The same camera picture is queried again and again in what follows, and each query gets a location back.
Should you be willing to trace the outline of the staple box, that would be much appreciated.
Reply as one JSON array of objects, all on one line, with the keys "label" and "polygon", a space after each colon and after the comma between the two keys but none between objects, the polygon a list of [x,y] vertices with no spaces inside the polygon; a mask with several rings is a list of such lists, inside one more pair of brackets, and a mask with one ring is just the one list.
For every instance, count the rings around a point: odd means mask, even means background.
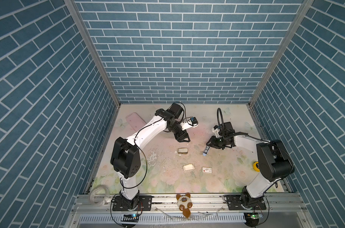
[{"label": "staple box", "polygon": [[212,173],[212,168],[211,167],[202,167],[202,172],[203,173]]}]

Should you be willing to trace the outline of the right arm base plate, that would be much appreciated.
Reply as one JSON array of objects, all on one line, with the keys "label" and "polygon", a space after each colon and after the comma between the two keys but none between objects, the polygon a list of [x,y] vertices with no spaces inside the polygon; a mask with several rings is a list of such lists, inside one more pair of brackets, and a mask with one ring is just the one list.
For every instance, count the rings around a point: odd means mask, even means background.
[{"label": "right arm base plate", "polygon": [[264,211],[267,209],[264,198],[252,198],[248,194],[228,194],[223,195],[223,200],[227,203],[230,211],[258,209]]}]

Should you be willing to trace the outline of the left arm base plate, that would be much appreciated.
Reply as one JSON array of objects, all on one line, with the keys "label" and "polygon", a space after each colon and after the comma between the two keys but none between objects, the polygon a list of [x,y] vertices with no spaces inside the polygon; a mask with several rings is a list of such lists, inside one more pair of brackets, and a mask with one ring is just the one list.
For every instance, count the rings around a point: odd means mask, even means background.
[{"label": "left arm base plate", "polygon": [[112,211],[150,211],[152,205],[151,195],[136,195],[127,199],[123,195],[115,195],[112,199]]}]

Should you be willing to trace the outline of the beige mini stapler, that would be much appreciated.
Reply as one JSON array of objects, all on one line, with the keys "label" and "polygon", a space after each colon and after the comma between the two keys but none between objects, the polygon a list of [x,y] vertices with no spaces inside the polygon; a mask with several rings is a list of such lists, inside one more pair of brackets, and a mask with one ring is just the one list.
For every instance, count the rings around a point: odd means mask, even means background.
[{"label": "beige mini stapler", "polygon": [[188,149],[187,148],[179,148],[177,151],[178,154],[187,154]]}]

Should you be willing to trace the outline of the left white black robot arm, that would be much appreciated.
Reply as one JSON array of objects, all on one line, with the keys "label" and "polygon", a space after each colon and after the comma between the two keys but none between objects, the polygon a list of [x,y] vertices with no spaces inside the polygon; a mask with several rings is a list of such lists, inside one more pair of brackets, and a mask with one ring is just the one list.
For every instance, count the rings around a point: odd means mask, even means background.
[{"label": "left white black robot arm", "polygon": [[136,183],[136,174],[141,166],[140,154],[143,148],[164,130],[174,134],[175,140],[190,142],[187,129],[198,125],[196,117],[186,117],[185,106],[174,102],[164,110],[156,110],[153,118],[133,135],[116,139],[110,163],[117,172],[122,186],[122,197],[133,201],[139,196],[139,184]]}]

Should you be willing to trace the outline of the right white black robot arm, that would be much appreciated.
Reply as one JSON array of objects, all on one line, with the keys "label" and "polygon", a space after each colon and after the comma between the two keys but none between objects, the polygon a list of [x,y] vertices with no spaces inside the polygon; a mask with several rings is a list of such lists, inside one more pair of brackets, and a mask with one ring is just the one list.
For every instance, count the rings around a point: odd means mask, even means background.
[{"label": "right white black robot arm", "polygon": [[257,154],[259,174],[242,189],[240,203],[249,210],[263,200],[269,188],[295,171],[294,163],[280,140],[267,141],[235,132],[230,122],[212,128],[214,136],[206,143],[206,154],[210,148],[225,149],[241,147]]}]

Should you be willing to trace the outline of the blue mini stapler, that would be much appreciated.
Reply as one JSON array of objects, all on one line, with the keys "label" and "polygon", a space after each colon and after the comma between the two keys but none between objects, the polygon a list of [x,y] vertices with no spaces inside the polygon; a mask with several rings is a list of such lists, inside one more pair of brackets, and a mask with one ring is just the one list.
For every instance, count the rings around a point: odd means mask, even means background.
[{"label": "blue mini stapler", "polygon": [[206,156],[208,154],[209,150],[210,150],[210,147],[206,146],[206,148],[203,151],[203,156]]}]

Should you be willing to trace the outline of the staple box tray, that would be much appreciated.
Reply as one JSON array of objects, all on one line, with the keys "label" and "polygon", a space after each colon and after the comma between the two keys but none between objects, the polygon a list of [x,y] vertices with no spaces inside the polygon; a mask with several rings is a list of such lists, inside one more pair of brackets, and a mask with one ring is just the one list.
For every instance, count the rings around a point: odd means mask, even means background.
[{"label": "staple box tray", "polygon": [[183,170],[186,172],[186,171],[191,171],[191,170],[194,170],[195,167],[193,164],[187,164],[187,165],[184,165],[183,166]]}]

